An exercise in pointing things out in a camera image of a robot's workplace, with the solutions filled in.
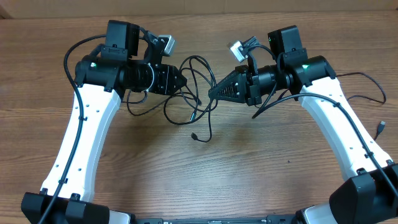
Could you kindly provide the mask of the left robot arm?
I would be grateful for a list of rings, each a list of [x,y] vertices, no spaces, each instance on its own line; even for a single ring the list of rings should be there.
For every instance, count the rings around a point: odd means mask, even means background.
[[[175,39],[143,27],[110,20],[104,42],[67,73],[73,109],[58,156],[40,192],[27,192],[21,210],[31,223],[135,223],[128,212],[95,204],[98,163],[109,126],[126,90],[171,96],[187,80],[162,63]]]

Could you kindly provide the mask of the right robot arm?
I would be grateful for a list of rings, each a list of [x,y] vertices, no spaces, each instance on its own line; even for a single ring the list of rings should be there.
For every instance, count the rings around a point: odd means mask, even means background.
[[[255,37],[230,44],[239,61],[209,91],[212,100],[258,106],[275,105],[272,95],[290,91],[315,120],[341,169],[343,184],[327,202],[293,215],[269,215],[267,223],[379,223],[397,216],[397,164],[382,150],[350,107],[338,77],[325,57],[309,57],[296,26],[270,32],[267,51],[274,65],[258,67]]]

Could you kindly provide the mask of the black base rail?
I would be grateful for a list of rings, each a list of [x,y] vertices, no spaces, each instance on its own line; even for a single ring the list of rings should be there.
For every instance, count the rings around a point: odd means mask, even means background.
[[[133,224],[298,224],[295,215],[268,215],[257,218],[135,218]]]

